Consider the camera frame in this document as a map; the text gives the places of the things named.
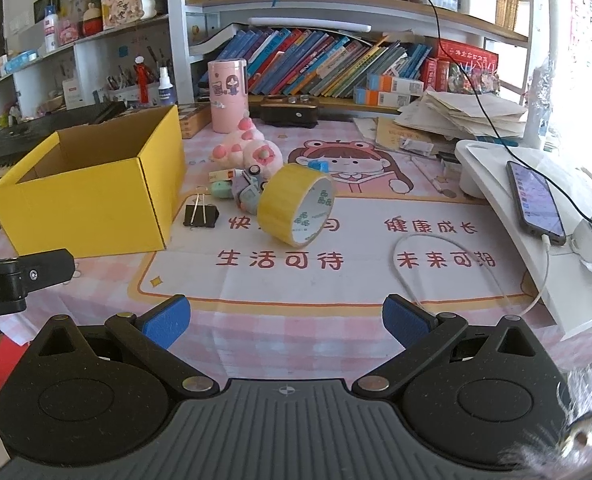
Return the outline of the black binder clip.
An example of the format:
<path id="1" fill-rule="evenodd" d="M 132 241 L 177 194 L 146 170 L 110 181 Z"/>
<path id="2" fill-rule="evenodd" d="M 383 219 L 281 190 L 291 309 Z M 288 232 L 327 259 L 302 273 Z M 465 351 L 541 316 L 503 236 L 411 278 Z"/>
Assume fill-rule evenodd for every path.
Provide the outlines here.
<path id="1" fill-rule="evenodd" d="M 213 229 L 220 217 L 217 206 L 207 203 L 207 195 L 196 194 L 195 198 L 187 203 L 183 226 L 188 228 Z"/>

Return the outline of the small purple figurine toy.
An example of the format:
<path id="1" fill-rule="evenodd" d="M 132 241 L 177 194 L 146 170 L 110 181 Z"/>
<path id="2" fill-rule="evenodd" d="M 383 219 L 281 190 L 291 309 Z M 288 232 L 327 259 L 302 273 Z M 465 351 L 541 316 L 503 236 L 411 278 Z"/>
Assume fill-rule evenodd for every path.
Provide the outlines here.
<path id="1" fill-rule="evenodd" d="M 246 214 L 255 216 L 259 200 L 268 180 L 258 165 L 247 169 L 235 169 L 232 180 L 232 195 L 236 205 Z"/>

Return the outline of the yellow tape roll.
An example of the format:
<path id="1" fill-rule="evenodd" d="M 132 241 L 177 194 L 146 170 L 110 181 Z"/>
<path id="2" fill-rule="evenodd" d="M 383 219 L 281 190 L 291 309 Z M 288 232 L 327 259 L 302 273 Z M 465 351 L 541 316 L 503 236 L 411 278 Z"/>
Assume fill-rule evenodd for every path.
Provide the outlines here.
<path id="1" fill-rule="evenodd" d="M 258 224 L 263 232 L 290 247 L 305 247 L 322 231 L 334 202 L 335 185 L 328 174 L 287 164 L 261 193 Z"/>

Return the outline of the blue plastic item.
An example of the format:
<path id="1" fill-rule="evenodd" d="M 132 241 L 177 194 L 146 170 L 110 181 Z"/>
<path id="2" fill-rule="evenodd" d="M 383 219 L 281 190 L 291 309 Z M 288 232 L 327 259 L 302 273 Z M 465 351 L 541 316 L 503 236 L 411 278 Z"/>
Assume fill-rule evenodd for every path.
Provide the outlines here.
<path id="1" fill-rule="evenodd" d="M 327 174 L 329 171 L 328 162 L 322 159 L 310 160 L 308 162 L 308 167 L 313 170 L 324 172 L 325 174 Z"/>

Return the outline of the black electronic keyboard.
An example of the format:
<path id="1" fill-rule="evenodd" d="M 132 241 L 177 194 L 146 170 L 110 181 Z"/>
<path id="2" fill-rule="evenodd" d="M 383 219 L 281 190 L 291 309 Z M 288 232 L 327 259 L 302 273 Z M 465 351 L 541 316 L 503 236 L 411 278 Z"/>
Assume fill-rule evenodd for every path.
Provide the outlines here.
<path id="1" fill-rule="evenodd" d="M 105 102 L 62 110 L 0 130 L 0 178 L 52 133 L 79 125 L 97 125 L 126 110 L 122 102 Z"/>

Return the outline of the yellow cardboard box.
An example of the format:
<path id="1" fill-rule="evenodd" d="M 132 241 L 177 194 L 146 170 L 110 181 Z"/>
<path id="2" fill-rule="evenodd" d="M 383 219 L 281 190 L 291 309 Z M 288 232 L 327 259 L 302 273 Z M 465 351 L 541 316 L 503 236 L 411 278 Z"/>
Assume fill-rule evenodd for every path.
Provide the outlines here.
<path id="1" fill-rule="evenodd" d="M 185 174 L 176 106 L 59 130 L 0 178 L 0 226 L 19 255 L 165 249 Z"/>

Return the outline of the green eraser case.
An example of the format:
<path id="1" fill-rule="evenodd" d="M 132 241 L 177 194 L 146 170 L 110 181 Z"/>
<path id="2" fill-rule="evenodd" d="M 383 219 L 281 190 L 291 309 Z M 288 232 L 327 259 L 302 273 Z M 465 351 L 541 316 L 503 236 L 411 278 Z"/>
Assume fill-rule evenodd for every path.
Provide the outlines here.
<path id="1" fill-rule="evenodd" d="M 233 198 L 233 183 L 231 180 L 218 180 L 209 184 L 210 195 L 218 200 Z"/>

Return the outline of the white laptop stand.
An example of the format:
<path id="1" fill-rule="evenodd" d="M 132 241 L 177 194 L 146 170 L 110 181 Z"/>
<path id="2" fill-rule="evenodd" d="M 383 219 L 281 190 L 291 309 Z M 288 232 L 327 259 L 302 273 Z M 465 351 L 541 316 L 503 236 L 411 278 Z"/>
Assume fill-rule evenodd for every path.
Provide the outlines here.
<path id="1" fill-rule="evenodd" d="M 592 333 L 592 272 L 569 246 L 546 249 L 540 237 L 520 225 L 508 169 L 510 154 L 499 144 L 461 140 L 456 158 L 508 231 L 563 337 Z"/>

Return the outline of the white orange small tube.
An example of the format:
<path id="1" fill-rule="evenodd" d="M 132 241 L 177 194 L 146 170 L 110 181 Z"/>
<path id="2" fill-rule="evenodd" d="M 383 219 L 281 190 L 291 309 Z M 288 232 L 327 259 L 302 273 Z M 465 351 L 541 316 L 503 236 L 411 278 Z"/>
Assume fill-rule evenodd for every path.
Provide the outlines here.
<path id="1" fill-rule="evenodd" d="M 239 169 L 221 169 L 210 171 L 209 182 L 233 181 L 240 173 L 241 170 Z"/>

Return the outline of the black smartphone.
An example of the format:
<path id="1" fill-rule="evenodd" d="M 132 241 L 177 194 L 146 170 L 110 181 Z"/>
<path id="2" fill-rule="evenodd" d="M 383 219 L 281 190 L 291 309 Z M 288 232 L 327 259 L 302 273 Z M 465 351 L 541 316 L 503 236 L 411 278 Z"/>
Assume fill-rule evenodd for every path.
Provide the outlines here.
<path id="1" fill-rule="evenodd" d="M 506 170 L 523 230 L 532 236 L 545 236 L 554 246 L 564 246 L 566 232 L 548 181 L 512 160 Z"/>

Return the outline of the checkered chess board box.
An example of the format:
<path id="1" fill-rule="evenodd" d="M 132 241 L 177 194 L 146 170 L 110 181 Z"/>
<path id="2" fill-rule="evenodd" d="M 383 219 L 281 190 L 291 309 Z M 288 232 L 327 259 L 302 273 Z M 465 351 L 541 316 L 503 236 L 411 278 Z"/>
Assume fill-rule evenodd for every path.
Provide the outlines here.
<path id="1" fill-rule="evenodd" d="M 207 103 L 179 105 L 177 110 L 183 139 L 192 139 L 211 124 L 211 110 Z"/>

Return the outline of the white pen holder cup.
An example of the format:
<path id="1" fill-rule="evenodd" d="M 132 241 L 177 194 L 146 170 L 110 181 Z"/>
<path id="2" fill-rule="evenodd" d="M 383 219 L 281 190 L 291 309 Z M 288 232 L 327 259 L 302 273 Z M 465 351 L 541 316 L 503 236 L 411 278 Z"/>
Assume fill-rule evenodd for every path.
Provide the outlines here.
<path id="1" fill-rule="evenodd" d="M 125 102 L 128 106 L 158 106 L 160 104 L 159 89 L 157 82 L 147 86 L 147 102 L 140 99 L 140 87 L 137 84 L 118 90 L 108 90 L 107 96 L 110 100 Z"/>

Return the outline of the white spray bottle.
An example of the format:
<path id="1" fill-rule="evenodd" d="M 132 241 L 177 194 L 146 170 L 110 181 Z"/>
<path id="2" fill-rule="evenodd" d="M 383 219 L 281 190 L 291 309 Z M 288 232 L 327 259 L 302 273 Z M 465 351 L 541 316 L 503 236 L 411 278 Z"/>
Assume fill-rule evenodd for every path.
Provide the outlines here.
<path id="1" fill-rule="evenodd" d="M 161 106 L 173 105 L 175 103 L 175 90 L 167 66 L 161 66 L 159 68 L 158 96 Z"/>

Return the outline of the dark wooden box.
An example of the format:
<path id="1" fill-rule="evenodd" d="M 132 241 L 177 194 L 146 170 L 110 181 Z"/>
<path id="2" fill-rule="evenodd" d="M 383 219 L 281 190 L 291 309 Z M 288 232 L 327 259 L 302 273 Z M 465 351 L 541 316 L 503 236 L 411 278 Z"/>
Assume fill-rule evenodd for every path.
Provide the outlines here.
<path id="1" fill-rule="evenodd" d="M 260 103 L 260 118 L 267 125 L 311 129 L 319 121 L 319 100 L 302 96 L 267 96 Z"/>

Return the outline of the pink cylindrical canister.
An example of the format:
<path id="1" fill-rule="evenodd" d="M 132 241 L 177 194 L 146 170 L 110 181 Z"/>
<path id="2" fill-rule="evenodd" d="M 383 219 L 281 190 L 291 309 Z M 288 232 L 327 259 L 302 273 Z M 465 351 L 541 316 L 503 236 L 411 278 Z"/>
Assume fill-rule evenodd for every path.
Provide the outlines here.
<path id="1" fill-rule="evenodd" d="M 243 58 L 208 63 L 211 126 L 217 133 L 237 129 L 248 112 L 247 62 Z"/>

